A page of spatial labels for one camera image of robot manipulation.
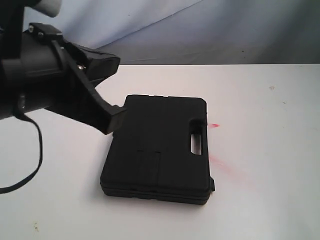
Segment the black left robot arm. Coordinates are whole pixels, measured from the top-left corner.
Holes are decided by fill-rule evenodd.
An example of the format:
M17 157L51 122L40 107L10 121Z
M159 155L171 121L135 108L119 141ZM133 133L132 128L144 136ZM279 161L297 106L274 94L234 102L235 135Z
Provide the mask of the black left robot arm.
M0 117L25 119L28 112L46 109L112 133L126 110L106 102L96 86L117 72L120 58L68 41L50 24L23 28L27 7L54 18L61 5L59 0L1 1Z

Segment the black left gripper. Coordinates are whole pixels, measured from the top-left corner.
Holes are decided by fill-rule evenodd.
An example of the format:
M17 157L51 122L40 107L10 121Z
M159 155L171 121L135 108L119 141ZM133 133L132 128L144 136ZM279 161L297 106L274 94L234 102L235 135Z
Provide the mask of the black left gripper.
M96 86L118 71L120 57L64 40L49 24L29 24L22 34L21 112L46 109L96 128L117 130L125 108L111 105Z

